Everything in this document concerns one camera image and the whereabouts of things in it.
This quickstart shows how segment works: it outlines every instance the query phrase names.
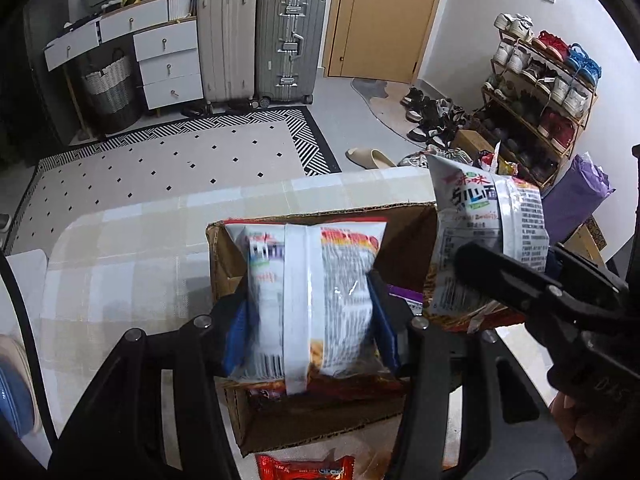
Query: purple plastic bag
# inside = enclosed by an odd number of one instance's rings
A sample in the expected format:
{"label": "purple plastic bag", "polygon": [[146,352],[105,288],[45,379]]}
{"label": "purple plastic bag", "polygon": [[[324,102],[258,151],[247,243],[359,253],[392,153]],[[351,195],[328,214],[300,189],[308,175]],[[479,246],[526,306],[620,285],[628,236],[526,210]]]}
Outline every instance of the purple plastic bag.
{"label": "purple plastic bag", "polygon": [[549,245],[563,242],[615,191],[589,153],[576,155],[562,180],[542,199]]}

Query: red candy package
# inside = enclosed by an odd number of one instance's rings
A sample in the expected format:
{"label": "red candy package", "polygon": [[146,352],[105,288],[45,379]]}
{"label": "red candy package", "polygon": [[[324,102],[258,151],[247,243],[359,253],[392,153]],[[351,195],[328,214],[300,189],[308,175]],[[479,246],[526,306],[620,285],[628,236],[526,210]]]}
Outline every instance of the red candy package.
{"label": "red candy package", "polygon": [[256,455],[260,480],[353,480],[353,456],[339,460],[281,462],[268,455]]}

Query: desk leg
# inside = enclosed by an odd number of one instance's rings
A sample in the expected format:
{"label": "desk leg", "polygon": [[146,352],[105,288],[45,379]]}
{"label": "desk leg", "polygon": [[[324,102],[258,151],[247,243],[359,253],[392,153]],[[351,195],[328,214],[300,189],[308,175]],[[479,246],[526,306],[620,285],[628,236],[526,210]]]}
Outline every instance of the desk leg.
{"label": "desk leg", "polygon": [[82,112],[80,111],[80,107],[78,105],[78,100],[76,99],[76,94],[74,92],[74,87],[71,84],[71,79],[69,77],[69,72],[66,69],[66,63],[62,64],[62,70],[65,73],[65,80],[66,80],[66,87],[69,88],[69,93],[71,94],[71,101],[74,104],[74,108],[76,110],[76,115],[78,116],[78,120],[80,121],[80,127],[82,128],[82,131],[84,131],[84,133],[87,136],[87,139],[91,138],[91,134],[89,133],[89,130],[86,127],[86,124],[84,123],[84,118],[82,117]]}

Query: laundry basket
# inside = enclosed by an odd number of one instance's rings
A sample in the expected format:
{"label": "laundry basket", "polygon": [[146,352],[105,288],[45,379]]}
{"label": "laundry basket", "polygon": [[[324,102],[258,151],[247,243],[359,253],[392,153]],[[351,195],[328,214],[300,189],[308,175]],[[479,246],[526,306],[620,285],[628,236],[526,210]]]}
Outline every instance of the laundry basket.
{"label": "laundry basket", "polygon": [[142,115],[131,75],[131,62],[122,49],[113,51],[114,61],[82,78],[91,104],[100,116],[99,129],[111,134],[135,123]]}

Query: black and white rug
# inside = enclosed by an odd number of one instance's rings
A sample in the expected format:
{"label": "black and white rug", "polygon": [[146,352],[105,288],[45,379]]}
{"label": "black and white rug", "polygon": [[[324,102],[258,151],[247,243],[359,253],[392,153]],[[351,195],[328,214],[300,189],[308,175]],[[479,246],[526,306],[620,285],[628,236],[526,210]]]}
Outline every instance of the black and white rug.
{"label": "black and white rug", "polygon": [[84,214],[340,167],[306,107],[223,112],[126,132],[38,163],[5,253],[43,249]]}

